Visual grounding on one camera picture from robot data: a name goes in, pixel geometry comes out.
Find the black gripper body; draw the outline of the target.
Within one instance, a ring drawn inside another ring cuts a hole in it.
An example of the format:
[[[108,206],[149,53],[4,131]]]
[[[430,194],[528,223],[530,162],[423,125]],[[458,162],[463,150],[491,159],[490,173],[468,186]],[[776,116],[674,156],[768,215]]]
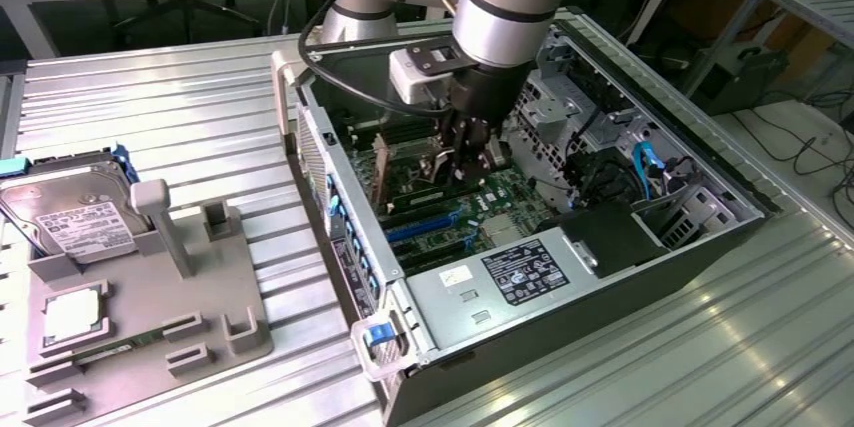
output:
[[[515,67],[478,64],[452,74],[452,109],[488,123],[502,123],[514,109],[534,62]]]

